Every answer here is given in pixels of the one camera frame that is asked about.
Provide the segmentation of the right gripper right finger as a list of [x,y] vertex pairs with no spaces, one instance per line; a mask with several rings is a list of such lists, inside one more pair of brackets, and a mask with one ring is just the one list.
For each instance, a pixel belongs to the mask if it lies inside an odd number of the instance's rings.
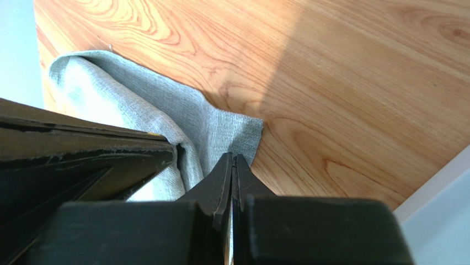
[[251,264],[249,226],[245,213],[248,195],[272,195],[269,189],[256,177],[243,155],[235,155],[232,164],[232,222],[233,222],[233,262]]

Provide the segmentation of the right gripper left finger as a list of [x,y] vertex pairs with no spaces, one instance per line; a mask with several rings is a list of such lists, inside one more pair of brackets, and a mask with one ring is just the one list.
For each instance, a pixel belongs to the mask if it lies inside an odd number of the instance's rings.
[[179,202],[196,204],[189,264],[225,264],[229,259],[233,154],[224,153],[212,171]]

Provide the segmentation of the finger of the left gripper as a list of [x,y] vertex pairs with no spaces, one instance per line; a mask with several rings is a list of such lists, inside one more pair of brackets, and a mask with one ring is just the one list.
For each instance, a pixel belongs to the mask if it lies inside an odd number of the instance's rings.
[[1,263],[13,264],[63,203],[126,199],[173,160],[140,132],[1,130]]
[[23,132],[51,133],[53,131],[63,131],[124,139],[167,141],[164,136],[159,134],[93,123],[4,98],[1,99],[1,128]]

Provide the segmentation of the grey cloth napkin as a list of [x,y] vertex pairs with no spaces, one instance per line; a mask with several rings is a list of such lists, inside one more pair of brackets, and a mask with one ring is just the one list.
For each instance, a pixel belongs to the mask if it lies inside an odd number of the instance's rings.
[[49,80],[80,119],[160,134],[172,145],[172,164],[131,195],[132,202],[176,200],[226,152],[252,163],[260,143],[261,119],[220,110],[198,90],[110,51],[61,55]]

